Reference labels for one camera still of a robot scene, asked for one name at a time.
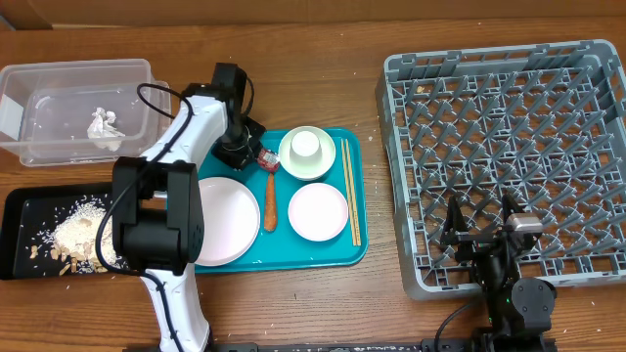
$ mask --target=transparent container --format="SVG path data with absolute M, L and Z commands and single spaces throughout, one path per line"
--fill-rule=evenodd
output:
M 0 147 L 25 166 L 114 161 L 152 146 L 169 119 L 137 97 L 137 85 L 153 78 L 141 59 L 6 66 L 0 71 Z M 145 97 L 171 111 L 167 94 L 146 89 Z M 97 108 L 115 112 L 124 137 L 89 139 Z M 114 152 L 94 142 L 120 142 Z

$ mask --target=white label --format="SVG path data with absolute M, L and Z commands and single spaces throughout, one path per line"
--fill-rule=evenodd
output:
M 23 107 L 3 94 L 0 100 L 0 132 L 16 141 L 19 140 L 22 113 Z

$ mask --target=gray dish rack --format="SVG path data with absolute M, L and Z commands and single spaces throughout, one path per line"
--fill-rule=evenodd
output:
M 402 282 L 414 299 L 479 292 L 439 241 L 456 195 L 474 233 L 514 196 L 545 228 L 517 259 L 555 286 L 626 280 L 624 70 L 604 40 L 393 55 L 376 88 Z

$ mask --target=teal placemat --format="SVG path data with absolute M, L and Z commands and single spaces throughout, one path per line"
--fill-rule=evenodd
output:
M 311 182 L 299 181 L 292 177 L 283 168 L 275 175 L 276 205 L 278 211 L 278 226 L 273 233 L 266 233 L 263 229 L 265 212 L 265 187 L 268 173 L 261 170 L 257 164 L 248 166 L 244 171 L 235 171 L 209 154 L 204 160 L 199 177 L 228 177 L 246 185 L 251 191 L 261 209 L 261 229 L 252 247 L 239 259 L 219 267 L 196 266 L 196 273 L 237 273 L 264 270 L 303 269 L 313 267 L 328 267 L 352 265 L 358 263 L 368 248 L 368 225 L 365 207 L 365 187 L 363 184 L 363 166 L 361 147 L 356 136 L 344 128 L 325 129 L 335 142 L 335 164 L 321 179 Z M 288 130 L 273 130 L 266 132 L 261 142 L 263 146 L 277 151 L 283 137 Z M 313 182 L 323 182 L 337 188 L 344 197 L 345 179 L 343 163 L 341 161 L 341 139 L 347 140 L 352 157 L 352 171 L 356 188 L 356 199 L 361 231 L 361 245 L 352 244 L 352 232 L 349 222 L 337 237 L 326 242 L 311 242 L 299 236 L 291 227 L 287 210 L 291 196 L 302 186 Z

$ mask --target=chopstick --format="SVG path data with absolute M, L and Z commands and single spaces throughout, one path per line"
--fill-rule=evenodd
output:
M 356 231 L 354 229 L 354 215 L 353 215 L 353 210 L 352 210 L 352 196 L 350 195 L 350 180 L 348 178 L 348 167 L 346 164 L 346 156 L 345 156 L 345 144 L 343 143 L 345 142 L 343 139 L 341 139 L 341 159 L 343 160 L 343 177 L 345 179 L 345 194 L 347 197 L 347 201 L 348 201 L 348 217 L 350 219 L 350 230 L 352 233 L 352 245 L 357 245 L 357 240 L 356 240 Z
M 352 157 L 350 145 L 345 141 L 345 151 L 348 154 L 348 178 L 350 180 L 350 194 L 352 195 L 352 214 L 354 215 L 354 228 L 356 230 L 356 245 L 361 245 L 361 229 L 359 228 L 359 211 L 356 204 L 356 192 L 354 191 L 354 176 L 352 173 Z

